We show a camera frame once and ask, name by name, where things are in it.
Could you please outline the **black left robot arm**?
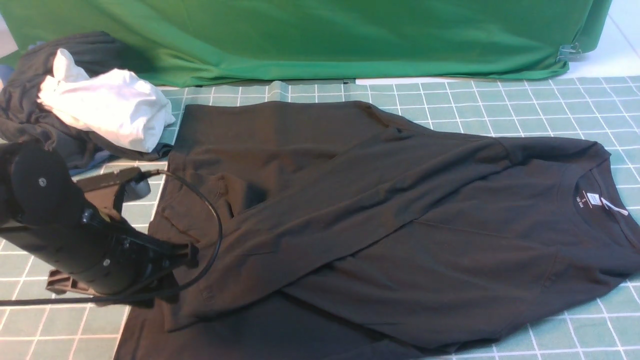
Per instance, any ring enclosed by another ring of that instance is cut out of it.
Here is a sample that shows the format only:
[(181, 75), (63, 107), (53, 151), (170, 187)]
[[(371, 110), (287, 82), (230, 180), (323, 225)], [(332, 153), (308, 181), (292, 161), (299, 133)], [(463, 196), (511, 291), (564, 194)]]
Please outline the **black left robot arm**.
[(135, 229), (122, 205), (146, 196), (160, 170), (71, 177), (62, 156), (37, 140), (1, 145), (1, 237), (50, 265), (57, 298), (3, 300), (5, 306), (151, 306), (173, 302), (199, 275), (178, 284), (174, 271), (199, 266), (193, 243), (170, 243)]

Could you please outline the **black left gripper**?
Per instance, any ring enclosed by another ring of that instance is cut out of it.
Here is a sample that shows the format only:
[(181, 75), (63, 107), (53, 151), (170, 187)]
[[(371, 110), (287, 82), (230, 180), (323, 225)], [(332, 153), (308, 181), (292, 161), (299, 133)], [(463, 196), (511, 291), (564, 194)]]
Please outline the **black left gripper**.
[(144, 233), (76, 232), (68, 244), (50, 248), (45, 288), (57, 295), (80, 294), (99, 306), (173, 305), (181, 294), (174, 270), (197, 266), (193, 244), (173, 244)]

